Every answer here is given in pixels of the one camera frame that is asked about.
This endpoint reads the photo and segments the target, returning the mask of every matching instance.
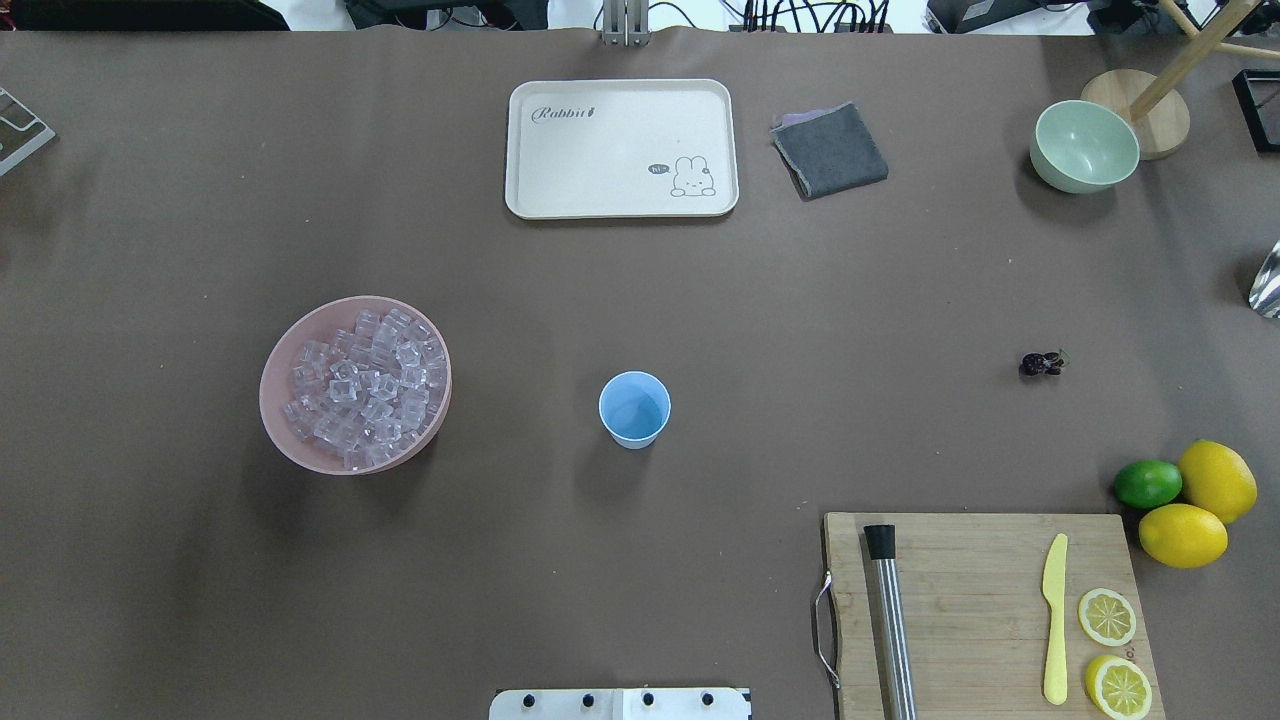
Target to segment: wooden stick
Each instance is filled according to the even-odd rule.
[[[1133,101],[1133,105],[1129,105],[1129,118],[1140,120],[1147,117],[1147,113],[1164,100],[1165,95],[1169,95],[1169,91],[1181,82],[1187,73],[1192,72],[1192,68],[1212,53],[1222,38],[1230,35],[1235,26],[1240,24],[1240,20],[1258,6],[1258,3],[1261,0],[1231,0],[1219,10],[1217,15],[1204,26],[1204,29],[1192,38],[1172,63],[1169,63],[1165,72],[1156,76],[1155,82]]]
[[[1194,38],[1199,35],[1199,29],[1192,23],[1187,13],[1178,6],[1174,0],[1160,0],[1160,6],[1165,9],[1169,17],[1174,18],[1178,27],[1181,28],[1183,35]],[[1280,51],[1266,50],[1263,47],[1249,47],[1248,45],[1233,45],[1230,42],[1220,42],[1217,47],[1213,49],[1217,53],[1230,53],[1233,55],[1244,55],[1247,58],[1260,58],[1263,60],[1280,60]]]

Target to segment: gray cloth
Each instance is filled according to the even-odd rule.
[[[888,165],[852,102],[805,113],[773,128],[773,142],[795,170],[805,197],[822,197],[879,182]]]

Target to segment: metal rod with black tip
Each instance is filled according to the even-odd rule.
[[[887,671],[888,719],[916,720],[915,692],[911,688],[911,665],[906,655],[906,624],[902,620],[902,596],[897,585],[897,551],[893,525],[867,525],[867,550],[872,556],[872,575],[881,602],[879,643]]]

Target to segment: pink bowl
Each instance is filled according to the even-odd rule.
[[[408,450],[381,465],[374,465],[362,470],[347,470],[340,457],[310,442],[302,442],[289,432],[289,421],[284,416],[284,406],[293,400],[293,360],[298,356],[298,350],[303,342],[308,340],[329,342],[334,331],[339,328],[351,331],[356,325],[356,315],[361,310],[372,310],[385,315],[393,307],[403,310],[415,320],[421,320],[440,338],[440,348],[444,350],[444,400],[440,401],[440,411],[422,429],[422,437]],[[262,369],[262,382],[257,388],[257,409],[262,415],[262,425],[266,428],[266,434],[271,437],[275,447],[289,460],[293,460],[307,470],[315,470],[326,475],[367,475],[394,468],[426,447],[426,443],[431,442],[431,438],[439,432],[440,423],[444,421],[444,414],[449,409],[449,398],[452,396],[453,361],[449,359],[449,347],[444,342],[444,336],[431,324],[431,320],[426,319],[426,315],[417,309],[398,300],[378,297],[376,295],[358,295],[321,305],[303,315],[297,323],[293,323],[293,327],[275,343],[275,348],[271,350],[271,355],[266,359],[266,368]]]

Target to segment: cutting board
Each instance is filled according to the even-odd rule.
[[[876,624],[868,603],[864,525],[897,527],[911,679],[928,720],[1106,720],[1084,692],[1084,666],[1103,653],[1133,660],[1155,691],[1149,720],[1165,720],[1138,585],[1119,515],[829,512],[827,564],[838,638],[842,720],[881,720],[884,705]],[[1048,605],[1041,574],[1053,536],[1066,533],[1068,696],[1042,693]],[[1076,605],[1097,588],[1125,596],[1138,614],[1133,641],[1101,646],[1080,628]]]

